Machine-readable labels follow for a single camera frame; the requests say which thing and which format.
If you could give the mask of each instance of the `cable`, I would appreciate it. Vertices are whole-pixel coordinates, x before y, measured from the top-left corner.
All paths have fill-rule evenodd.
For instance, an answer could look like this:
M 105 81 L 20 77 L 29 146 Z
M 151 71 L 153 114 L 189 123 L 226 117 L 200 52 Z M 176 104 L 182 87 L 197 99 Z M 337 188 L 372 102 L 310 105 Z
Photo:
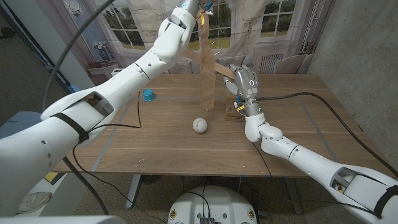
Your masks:
M 65 156 L 62 161 L 66 163 L 69 169 L 79 178 L 79 180 L 87 187 L 87 189 L 93 194 L 94 198 L 97 200 L 105 215 L 109 215 L 108 209 L 105 206 L 105 203 L 102 201 L 101 197 L 98 195 L 97 191 L 94 187 L 77 171 L 77 169 L 73 166 L 73 164 L 69 161 L 69 159 Z
M 50 90 L 50 85 L 52 83 L 52 80 L 58 73 L 62 62 L 65 60 L 65 57 L 69 53 L 69 50 L 72 48 L 73 44 L 75 44 L 76 40 L 80 37 L 81 33 L 88 27 L 88 25 L 103 11 L 105 10 L 114 0 L 107 0 L 104 4 L 101 5 L 87 20 L 86 22 L 77 30 L 77 32 L 73 35 L 72 39 L 69 41 L 68 45 L 65 47 L 63 50 L 60 58 L 57 61 L 57 64 L 55 64 L 54 69 L 52 70 L 52 73 L 50 75 L 49 81 L 47 82 L 47 86 L 45 87 L 44 91 L 44 97 L 43 97 L 43 108 L 42 111 L 46 109 L 46 102 L 47 98 L 49 96 L 49 90 Z
M 157 220 L 160 220 L 160 221 L 162 221 L 162 223 L 166 224 L 166 222 L 163 221 L 161 218 L 157 218 L 157 217 L 155 217 L 155 216 L 153 216 L 153 215 L 149 215 L 147 212 L 145 212 L 144 210 L 142 210 L 141 208 L 139 208 L 138 205 L 134 205 L 134 206 L 137 207 L 137 209 L 138 209 L 139 211 L 144 212 L 147 216 L 149 216 L 149 217 L 151 217 L 151 218 L 155 218 L 155 219 L 157 219 Z
M 361 208 L 359 206 L 348 204 L 348 203 L 343 203 L 343 202 L 334 202 L 334 201 L 326 201 L 326 200 L 291 200 L 291 199 L 289 200 L 289 199 L 286 199 L 286 198 L 283 198 L 283 197 L 281 197 L 281 198 L 283 200 L 285 200 L 285 201 L 288 201 L 288 202 L 320 202 L 320 203 L 334 203 L 334 204 L 338 204 L 338 205 L 346 205 L 346 206 L 349 206 L 349 207 L 360 209 L 360 210 L 362 210 L 364 212 L 368 212 L 368 213 L 370 213 L 372 215 L 375 215 L 374 212 L 372 212 L 372 211 L 370 211 L 370 210 L 368 210 L 366 208 Z
M 91 129 L 87 132 L 87 135 L 88 135 L 88 133 L 90 133 L 90 132 L 92 132 L 92 131 L 94 131 L 94 130 L 96 130 L 96 129 L 98 129 L 98 128 L 105 127 L 105 126 L 122 126 L 122 127 L 128 127 L 128 128 L 141 128 L 141 127 L 142 127 L 142 125 L 141 125 L 141 117 L 140 117 L 140 115 L 139 115 L 139 99 L 140 99 L 140 93 L 141 93 L 141 92 L 139 91 L 139 92 L 138 92 L 138 101 L 137 101 L 137 114 L 138 114 L 139 126 L 131 126 L 131 125 L 127 125 L 127 124 L 102 124 L 102 125 L 99 125 L 99 126 L 97 126 L 97 127 L 91 128 Z M 88 172 L 86 169 L 84 169 L 84 168 L 80 165 L 80 163 L 79 163 L 78 160 L 77 160 L 76 154 L 75 154 L 75 150 L 76 150 L 77 145 L 79 145 L 79 143 L 76 144 L 76 146 L 73 147 L 73 149 L 72 149 L 72 155 L 73 155 L 73 158 L 75 159 L 75 162 L 76 162 L 77 166 L 78 166 L 83 172 L 85 172 L 85 173 L 87 173 L 88 175 L 94 177 L 95 179 L 99 180 L 100 182 L 112 186 L 112 187 L 113 187 L 117 192 L 119 192 L 119 194 L 121 194 L 125 199 L 127 199 L 130 203 L 134 204 L 134 203 L 133 203 L 131 200 L 129 200 L 129 199 L 128 199 L 116 186 L 114 186 L 113 184 L 111 184 L 111 183 L 109 183 L 109 182 L 107 182 L 107 181 L 101 180 L 99 177 L 97 177 L 96 175 L 92 174 L 91 172 Z
M 184 191 L 185 191 L 184 176 L 181 176 L 181 177 L 182 177 L 182 193 L 184 193 Z
M 204 198 L 204 196 L 202 196 L 202 195 L 200 195 L 200 194 L 197 194 L 197 193 L 195 193 L 195 192 L 186 192 L 186 193 L 191 193 L 191 194 L 197 195 L 197 196 L 199 196 L 199 197 L 202 198 L 202 201 L 204 200 L 204 201 L 206 202 L 207 208 L 209 209 L 209 218 L 210 218 L 210 206 L 209 206 L 209 203 L 207 202 L 207 200 Z M 205 217 L 205 209 L 203 208 L 203 218 L 204 218 L 204 217 Z
M 237 111 L 240 115 L 247 117 L 246 115 L 242 114 L 240 111 Z
M 241 182 L 242 182 L 242 177 L 239 177 L 239 185 L 238 189 L 236 190 L 236 193 L 239 193 L 239 189 L 241 188 Z
M 205 188 L 206 188 L 206 184 L 207 184 L 207 177 L 205 177 L 205 185 L 203 186 L 203 190 L 201 192 L 201 196 L 202 196 L 202 200 L 201 203 L 203 205 L 203 217 L 205 217 L 205 203 L 204 203 L 204 199 L 205 199 Z M 209 208 L 209 214 L 208 214 L 208 218 L 210 218 L 210 207 L 207 205 L 207 207 Z
M 261 156 L 261 159 L 262 159 L 262 161 L 264 162 L 264 165 L 266 165 L 267 170 L 268 170 L 268 173 L 269 173 L 269 175 L 270 175 L 270 177 L 271 177 L 271 179 L 272 179 L 272 174 L 271 174 L 271 171 L 269 171 L 269 168 L 268 168 L 268 165 L 267 165 L 267 163 L 266 163 L 266 160 L 263 158 L 263 156 L 261 155 L 260 150 L 259 150 L 259 149 L 257 148 L 257 146 L 254 144 L 254 142 L 252 142 L 251 144 L 253 144 L 253 146 L 257 149 L 257 152 L 258 152 L 259 155 Z
M 309 92 L 300 92 L 300 93 L 294 93 L 290 95 L 285 95 L 285 96 L 274 96 L 274 97 L 259 97 L 256 100 L 257 101 L 262 101 L 262 100 L 281 100 L 281 99 L 286 99 L 294 96 L 300 96 L 300 95 L 310 95 L 318 98 L 321 100 L 328 108 L 329 110 L 336 116 L 338 121 L 344 126 L 344 128 L 348 131 L 348 133 L 362 146 L 365 148 L 365 150 L 368 151 L 373 157 L 375 157 L 381 164 L 383 164 L 385 167 L 387 167 L 396 177 L 398 177 L 398 171 L 396 171 L 388 162 L 386 162 L 383 158 L 378 156 L 375 152 L 372 151 L 365 143 L 363 143 L 355 134 L 352 132 L 352 130 L 347 126 L 347 124 L 340 118 L 340 116 L 336 113 L 336 111 L 330 106 L 330 104 L 323 99 L 321 96 L 315 94 L 315 93 L 309 93 Z

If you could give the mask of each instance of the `table leg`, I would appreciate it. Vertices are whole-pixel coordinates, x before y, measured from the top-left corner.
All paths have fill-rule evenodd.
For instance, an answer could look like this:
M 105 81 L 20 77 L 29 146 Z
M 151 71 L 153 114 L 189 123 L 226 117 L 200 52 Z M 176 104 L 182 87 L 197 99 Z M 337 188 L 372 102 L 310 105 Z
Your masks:
M 297 192 L 296 181 L 294 178 L 286 178 L 285 183 L 287 186 L 287 190 L 289 191 L 290 199 L 292 200 L 293 210 L 296 214 L 303 213 L 303 208 L 301 206 L 301 202 L 293 201 L 300 200 L 299 193 Z
M 134 203 L 137 193 L 138 193 L 138 186 L 139 186 L 139 179 L 141 178 L 140 174 L 134 174 L 131 181 L 130 191 L 127 198 Z M 126 208 L 132 208 L 134 204 L 127 201 Z

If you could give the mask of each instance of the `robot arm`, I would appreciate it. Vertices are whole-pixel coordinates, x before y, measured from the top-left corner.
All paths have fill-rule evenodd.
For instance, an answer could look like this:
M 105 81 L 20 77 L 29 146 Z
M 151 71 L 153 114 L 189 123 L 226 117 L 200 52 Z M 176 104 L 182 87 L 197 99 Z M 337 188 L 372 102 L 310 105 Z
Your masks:
M 345 209 L 366 223 L 376 223 L 380 218 L 396 217 L 398 206 L 398 181 L 378 171 L 333 162 L 287 137 L 282 131 L 266 122 L 257 97 L 257 76 L 250 69 L 230 65 L 236 76 L 237 93 L 241 95 L 238 109 L 245 111 L 245 134 L 251 142 L 262 138 L 261 149 L 283 158 L 316 180 L 339 202 L 355 205 L 374 212 L 344 205 Z M 227 89 L 233 83 L 227 83 Z
M 153 48 L 102 85 L 70 94 L 49 106 L 42 122 L 0 139 L 0 217 L 14 216 L 26 193 L 78 143 L 93 142 L 98 128 L 109 124 L 119 109 L 158 74 L 175 65 L 187 48 L 195 17 L 196 0 L 185 0 L 163 21 Z

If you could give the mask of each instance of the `white ball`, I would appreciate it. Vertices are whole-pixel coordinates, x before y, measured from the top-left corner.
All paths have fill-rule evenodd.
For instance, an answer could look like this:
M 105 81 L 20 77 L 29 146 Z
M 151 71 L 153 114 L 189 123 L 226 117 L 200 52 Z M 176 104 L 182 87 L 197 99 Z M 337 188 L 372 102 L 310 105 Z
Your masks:
M 197 118 L 193 121 L 192 126 L 197 133 L 204 133 L 207 129 L 207 122 L 203 118 Z

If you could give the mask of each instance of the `wooden table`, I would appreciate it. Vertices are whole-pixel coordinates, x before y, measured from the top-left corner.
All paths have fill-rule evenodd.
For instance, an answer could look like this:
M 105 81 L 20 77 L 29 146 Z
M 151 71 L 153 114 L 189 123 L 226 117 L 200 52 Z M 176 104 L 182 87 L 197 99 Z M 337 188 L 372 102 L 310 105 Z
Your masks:
M 244 123 L 224 120 L 226 90 L 222 76 L 217 76 L 215 107 L 207 113 L 199 107 L 199 79 L 199 75 L 165 74 L 149 83 L 146 88 L 153 89 L 157 98 L 139 102 L 142 128 L 109 127 L 94 143 L 76 150 L 81 165 L 94 172 L 111 173 L 306 177 L 287 161 L 261 151 L 269 173 L 246 139 Z M 259 83 L 259 96 L 300 91 L 319 94 L 365 144 L 382 156 L 318 76 L 259 75 Z M 262 101 L 261 108 L 271 125 L 298 144 L 336 162 L 392 175 L 347 133 L 320 100 L 296 96 Z M 194 132 L 196 118 L 208 122 L 205 134 Z M 138 125 L 137 98 L 122 108 L 113 122 Z M 69 169 L 60 162 L 54 171 Z

